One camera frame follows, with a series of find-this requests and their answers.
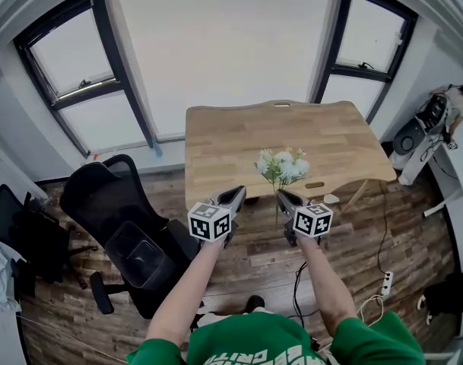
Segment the white desk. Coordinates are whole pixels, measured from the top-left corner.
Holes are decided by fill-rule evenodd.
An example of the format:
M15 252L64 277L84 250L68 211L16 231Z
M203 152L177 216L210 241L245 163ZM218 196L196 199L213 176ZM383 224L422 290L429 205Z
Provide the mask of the white desk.
M453 149L447 144L441 144L429 161L443 200L429 209L427 214L446 209L452 225L460 270L463 271L463 122L456 129L453 141Z

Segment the white power strip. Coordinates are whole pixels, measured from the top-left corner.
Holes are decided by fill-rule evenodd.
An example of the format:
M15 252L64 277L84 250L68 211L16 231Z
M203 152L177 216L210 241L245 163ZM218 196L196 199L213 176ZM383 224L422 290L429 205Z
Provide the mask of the white power strip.
M386 298L390 295L391 289L392 289L392 282L393 282L393 273L391 271L387 271L384 274L382 286L380 287L380 295L382 297Z

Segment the person's left forearm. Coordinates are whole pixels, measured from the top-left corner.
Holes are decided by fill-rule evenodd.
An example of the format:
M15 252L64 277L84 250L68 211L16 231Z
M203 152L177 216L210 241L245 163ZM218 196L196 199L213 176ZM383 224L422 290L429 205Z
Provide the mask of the person's left forearm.
M180 346L200 307L224 241L206 243L154 314L146 339Z

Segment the person's right black shoe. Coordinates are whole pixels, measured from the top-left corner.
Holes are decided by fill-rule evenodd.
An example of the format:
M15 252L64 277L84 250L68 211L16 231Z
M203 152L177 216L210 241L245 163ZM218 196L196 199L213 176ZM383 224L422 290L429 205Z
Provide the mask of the person's right black shoe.
M258 296L258 295L252 295L246 303L245 311L244 313L252 313L255 311L257 308L264 308L265 307L265 300Z

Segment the black framed window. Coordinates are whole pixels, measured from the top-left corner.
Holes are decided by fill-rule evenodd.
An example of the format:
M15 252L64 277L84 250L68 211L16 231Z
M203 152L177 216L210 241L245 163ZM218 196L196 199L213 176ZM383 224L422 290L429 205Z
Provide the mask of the black framed window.
M66 0L14 45L49 113L83 157L155 147L106 0Z
M395 0L331 0L311 102L348 100L372 122L416 22L417 15Z

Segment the large white window blind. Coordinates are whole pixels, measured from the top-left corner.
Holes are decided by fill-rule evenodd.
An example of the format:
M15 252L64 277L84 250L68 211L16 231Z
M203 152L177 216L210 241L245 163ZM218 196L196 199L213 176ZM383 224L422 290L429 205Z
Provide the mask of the large white window blind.
M106 0L158 138L192 106L309 100L333 0Z

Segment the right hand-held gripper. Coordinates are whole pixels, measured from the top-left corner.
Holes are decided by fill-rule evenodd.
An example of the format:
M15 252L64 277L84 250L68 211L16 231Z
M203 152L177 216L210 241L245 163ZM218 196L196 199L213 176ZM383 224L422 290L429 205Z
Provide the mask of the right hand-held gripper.
M284 235L291 247L297 246L297 237L304 236L320 243L331 228L333 210L322 203L311 203L300 194L279 189L276 192L278 207L288 221Z

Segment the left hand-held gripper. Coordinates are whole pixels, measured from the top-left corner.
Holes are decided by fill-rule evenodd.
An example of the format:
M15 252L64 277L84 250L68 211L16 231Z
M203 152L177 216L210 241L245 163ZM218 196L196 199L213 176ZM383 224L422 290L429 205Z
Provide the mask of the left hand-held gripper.
M227 248L236 231L236 216L246 199L246 187L236 186L197 202L188 212L189 234L199 241L223 241Z

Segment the black office chair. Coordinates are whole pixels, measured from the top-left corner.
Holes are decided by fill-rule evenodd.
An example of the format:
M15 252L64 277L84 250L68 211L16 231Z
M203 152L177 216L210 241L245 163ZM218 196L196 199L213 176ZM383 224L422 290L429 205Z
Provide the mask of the black office chair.
M140 315L151 319L200 249L199 242L190 237L184 224L162 217L152 208L135 163L126 154L88 163L75 171L65 184L59 204L104 251L116 230L131 221L176 264L176 273L156 290L135 288L121 273L121 284L106 284L100 272L93 273L91 290L103 314L114 311L110 295L127 292Z
M63 272L68 269L80 287L87 288L71 257L96 251L98 247L70 249L69 238L74 228L66 230L50 214L31 208L30 199L31 194L27 193L24 202L20 202L7 185L0 185L0 242L18 252L45 282L63 281Z

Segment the person's beige trousers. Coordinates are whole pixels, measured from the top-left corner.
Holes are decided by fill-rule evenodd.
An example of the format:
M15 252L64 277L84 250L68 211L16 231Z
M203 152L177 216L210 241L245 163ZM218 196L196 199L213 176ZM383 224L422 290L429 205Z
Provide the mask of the person's beige trousers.
M215 313L205 313L205 314L198 314L198 320L196 322L196 326L198 328L204 327L206 325L211 325L216 322L220 322L226 318L230 317L230 315L218 315Z

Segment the white flowers bunch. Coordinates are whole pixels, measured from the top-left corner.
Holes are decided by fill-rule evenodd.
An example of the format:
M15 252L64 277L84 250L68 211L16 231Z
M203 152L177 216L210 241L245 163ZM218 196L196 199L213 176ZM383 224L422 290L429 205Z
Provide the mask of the white flowers bunch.
M272 185L275 198L279 189L307 177L310 165L304 159L305 155L302 148L285 148L277 153L269 148L260 150L254 165Z

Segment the black swivel chair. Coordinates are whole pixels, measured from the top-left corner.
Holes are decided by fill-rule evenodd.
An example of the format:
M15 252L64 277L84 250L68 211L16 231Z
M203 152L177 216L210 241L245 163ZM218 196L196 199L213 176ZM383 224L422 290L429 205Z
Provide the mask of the black swivel chair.
M430 316L463 313L463 282L444 281L430 285L423 292Z

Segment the light wooden desk top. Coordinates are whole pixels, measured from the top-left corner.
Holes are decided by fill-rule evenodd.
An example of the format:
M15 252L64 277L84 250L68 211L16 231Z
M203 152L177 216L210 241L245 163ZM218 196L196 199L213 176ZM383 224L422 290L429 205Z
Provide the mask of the light wooden desk top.
M348 183L396 179L372 129L349 101L194 106L186 111L186 207L236 186L246 187L247 198L272 195L255 162L262 149L285 148L306 153L309 172L288 190L307 198Z

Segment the person's right forearm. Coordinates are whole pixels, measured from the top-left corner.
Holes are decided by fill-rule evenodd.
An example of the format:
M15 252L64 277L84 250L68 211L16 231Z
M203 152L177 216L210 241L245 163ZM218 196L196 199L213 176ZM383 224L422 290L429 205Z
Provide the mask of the person's right forearm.
M357 318L354 299L315 239L300 236L297 245L305 257L317 307L326 330L334 337L341 322Z

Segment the person's green t-shirt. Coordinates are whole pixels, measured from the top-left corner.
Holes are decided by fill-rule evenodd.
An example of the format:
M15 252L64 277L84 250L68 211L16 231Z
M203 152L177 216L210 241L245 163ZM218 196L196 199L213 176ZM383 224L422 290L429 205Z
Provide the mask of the person's green t-shirt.
M395 313L368 326L343 320L329 348L340 365L425 365L420 345ZM277 314L229 316L196 329L185 357L162 339L144 341L128 365L326 365L298 323Z

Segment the black plastic bin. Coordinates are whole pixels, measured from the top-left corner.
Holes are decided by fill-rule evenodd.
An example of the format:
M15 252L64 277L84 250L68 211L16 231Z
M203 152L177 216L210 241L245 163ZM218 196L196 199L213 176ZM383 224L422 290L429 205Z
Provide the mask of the black plastic bin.
M106 242L106 254L131 286L156 290L176 273L176 264L138 226L124 222Z

